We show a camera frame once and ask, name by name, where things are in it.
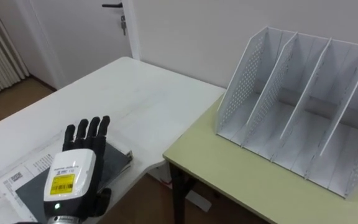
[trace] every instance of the black table leg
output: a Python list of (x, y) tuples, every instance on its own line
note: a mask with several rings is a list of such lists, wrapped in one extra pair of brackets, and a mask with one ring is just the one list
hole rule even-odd
[(186, 195), (196, 184), (196, 180), (189, 178), (186, 182), (183, 171), (173, 164), (169, 165), (172, 178), (173, 217), (175, 224), (184, 224)]

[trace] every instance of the white wall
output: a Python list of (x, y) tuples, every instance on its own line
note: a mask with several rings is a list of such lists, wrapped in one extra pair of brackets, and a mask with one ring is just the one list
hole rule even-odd
[(39, 26), (28, 3), (29, 0), (0, 1), (0, 19), (29, 72), (60, 88), (57, 68), (48, 63), (45, 40), (37, 33)]
[(226, 87), (264, 26), (358, 43), (357, 0), (132, 0), (140, 59)]

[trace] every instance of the white desk organizer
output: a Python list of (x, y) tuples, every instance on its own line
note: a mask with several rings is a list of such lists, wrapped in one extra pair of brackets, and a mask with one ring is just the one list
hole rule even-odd
[(358, 185), (358, 44), (264, 28), (237, 66), (216, 134), (347, 197)]

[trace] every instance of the black robotic finger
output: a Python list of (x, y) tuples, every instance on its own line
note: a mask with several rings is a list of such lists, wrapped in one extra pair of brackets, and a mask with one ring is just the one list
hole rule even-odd
[(91, 217), (100, 217), (106, 213), (111, 198), (111, 189), (103, 189), (96, 195)]
[(94, 117), (92, 119), (91, 124), (89, 125), (89, 128), (88, 128), (88, 133), (86, 135), (85, 142), (84, 142), (84, 148), (86, 148), (86, 149), (92, 148), (93, 139), (98, 132), (99, 123), (100, 123), (99, 117)]
[(88, 120), (82, 119), (77, 129), (77, 136), (74, 142), (75, 149), (81, 149), (84, 147), (84, 138), (86, 133), (86, 127), (88, 126)]
[(109, 123), (110, 117), (104, 116), (99, 125), (98, 135), (93, 139), (92, 150), (96, 155), (100, 155), (101, 157), (104, 156), (104, 150), (106, 148), (106, 134)]
[(73, 149), (74, 132), (75, 132), (74, 125), (71, 124), (67, 126), (66, 133), (65, 133), (65, 141), (63, 143), (63, 152)]
[(100, 122), (100, 127), (98, 131), (98, 136), (106, 136), (107, 134), (107, 127), (110, 124), (110, 117), (104, 116), (102, 122)]

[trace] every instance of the floor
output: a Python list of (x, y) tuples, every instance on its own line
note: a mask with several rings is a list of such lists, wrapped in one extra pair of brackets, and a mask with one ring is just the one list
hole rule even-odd
[[(33, 78), (28, 78), (2, 91), (0, 93), (0, 120), (52, 92)], [(266, 223), (206, 185), (196, 184), (194, 191), (209, 200), (212, 207), (208, 212), (204, 212), (191, 202), (186, 202), (186, 223)], [(153, 177), (146, 175), (99, 223), (172, 223), (171, 191)]]

